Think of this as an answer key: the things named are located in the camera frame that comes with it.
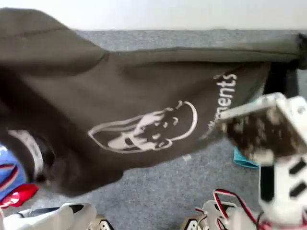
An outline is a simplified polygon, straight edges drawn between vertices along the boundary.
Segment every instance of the black stripe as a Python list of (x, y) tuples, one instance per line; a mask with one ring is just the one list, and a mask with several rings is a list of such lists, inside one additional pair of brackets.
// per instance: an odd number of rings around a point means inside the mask
[(289, 170), (289, 173), (290, 175), (295, 175), (297, 174), (299, 171), (301, 171), (303, 168), (306, 167), (306, 163), (304, 161), (303, 158), (301, 158), (301, 160), (295, 165), (293, 166), (290, 170)]
[(290, 191), (290, 197), (297, 197), (303, 191), (305, 191), (306, 188), (307, 185), (304, 182), (301, 182), (298, 186), (296, 186), (294, 189)]

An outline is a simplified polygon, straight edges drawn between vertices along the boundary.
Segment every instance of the gray carpet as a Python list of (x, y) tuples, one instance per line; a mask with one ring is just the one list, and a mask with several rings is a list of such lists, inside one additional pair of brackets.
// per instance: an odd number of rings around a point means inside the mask
[[(108, 50), (134, 50), (221, 46), (297, 32), (215, 30), (77, 33)], [(300, 76), (303, 95), (307, 96), (307, 74), (301, 71)], [(117, 230), (177, 230), (186, 216), (195, 214), (195, 206), (201, 207), (206, 200), (213, 198), (213, 189), (225, 188), (238, 193), (251, 208), (259, 210), (258, 170), (236, 166), (232, 157), (233, 147), (223, 139), (192, 154), (189, 161), (179, 158), (152, 168), (130, 170), (125, 172), (119, 182), (74, 199), (41, 190), (23, 209), (54, 207), (67, 202), (91, 202)], [(6, 213), (18, 210), (10, 208)]]

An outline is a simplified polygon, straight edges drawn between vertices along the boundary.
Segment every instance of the wire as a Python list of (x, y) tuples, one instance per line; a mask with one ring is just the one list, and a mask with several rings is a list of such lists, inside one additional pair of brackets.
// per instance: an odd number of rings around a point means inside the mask
[[(230, 192), (228, 190), (225, 189), (215, 189), (213, 192), (213, 197), (216, 201), (216, 204), (219, 208), (219, 210), (221, 211), (223, 217), (228, 220), (229, 216), (227, 215), (226, 211), (223, 208), (222, 202), (220, 201), (218, 194), (222, 194), (222, 195), (226, 195), (226, 196), (232, 196), (238, 199), (240, 205), (242, 206), (244, 212), (247, 214), (247, 216), (249, 217), (249, 219), (256, 225), (257, 224), (257, 220), (254, 218), (253, 214), (251, 213), (250, 209), (247, 207), (247, 205), (245, 204), (244, 200), (242, 200), (237, 194)], [(266, 230), (262, 225), (258, 226), (259, 229), (261, 230)]]
[(196, 230), (198, 230), (198, 226), (200, 225), (200, 223), (205, 220), (208, 216), (207, 215), (203, 215), (202, 218), (200, 218), (199, 221), (197, 221), (197, 225), (196, 225)]
[(257, 222), (256, 222), (256, 230), (259, 230), (259, 225), (260, 225), (260, 219), (262, 217), (262, 215), (264, 214), (263, 211), (261, 211), (257, 217)]
[(198, 212), (201, 212), (203, 215), (205, 214), (205, 212), (199, 207), (196, 207), (195, 210), (198, 211)]
[(228, 230), (219, 218), (216, 219), (216, 223), (220, 230)]

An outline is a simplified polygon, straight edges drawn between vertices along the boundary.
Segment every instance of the white robot part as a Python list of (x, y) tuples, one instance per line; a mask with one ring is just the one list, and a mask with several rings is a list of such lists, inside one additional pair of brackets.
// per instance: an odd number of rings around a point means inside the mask
[(248, 160), (272, 165), (275, 159), (307, 152), (307, 102), (280, 93), (223, 111), (216, 126)]
[(3, 219), (1, 230), (86, 230), (96, 217), (87, 203), (64, 204), (58, 208), (24, 210)]

